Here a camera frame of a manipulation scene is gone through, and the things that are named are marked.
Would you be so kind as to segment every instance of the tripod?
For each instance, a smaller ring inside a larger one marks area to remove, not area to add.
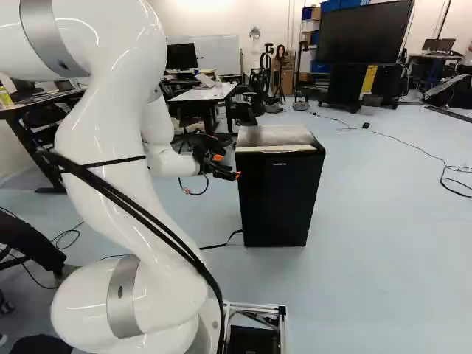
[[[279,68],[279,71],[277,72],[278,77],[279,77],[279,85],[277,87],[277,90],[274,92],[274,97],[277,97],[277,94],[279,94],[278,101],[280,102],[281,105],[283,105],[286,102],[285,99],[285,94],[283,93],[283,87],[282,87],[282,66]]]

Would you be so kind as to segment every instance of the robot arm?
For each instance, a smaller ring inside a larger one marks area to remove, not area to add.
[[[172,151],[162,97],[148,104],[164,72],[167,47],[159,19],[145,0],[121,0],[118,7],[114,0],[4,0],[0,45],[10,48],[0,51],[0,72],[11,77],[41,81],[91,75],[83,99],[56,135],[61,156],[78,164],[143,156],[144,127],[150,164],[159,175],[200,170],[192,158]],[[145,160],[90,171],[158,217],[203,259],[159,202]],[[74,272],[52,303],[59,336],[86,352],[113,354],[185,353],[201,336],[205,352],[215,353],[218,305],[208,298],[205,280],[102,193],[70,173],[63,181],[87,224],[129,249],[137,261],[105,260]],[[131,292],[118,287],[111,297],[117,277],[130,272]],[[120,294],[131,295],[122,299]]]

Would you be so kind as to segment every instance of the yellow bottle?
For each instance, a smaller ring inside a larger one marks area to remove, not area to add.
[[[13,105],[13,101],[10,98],[8,91],[3,86],[0,86],[0,102],[5,107],[10,107],[11,105]]]

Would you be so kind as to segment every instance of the whiteboard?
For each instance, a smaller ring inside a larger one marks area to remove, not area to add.
[[[238,35],[174,36],[167,42],[194,43],[200,69],[217,69],[218,75],[241,74]]]

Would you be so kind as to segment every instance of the mini fridge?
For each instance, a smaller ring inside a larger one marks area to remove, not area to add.
[[[325,155],[303,125],[241,127],[235,158],[246,247],[306,245]]]

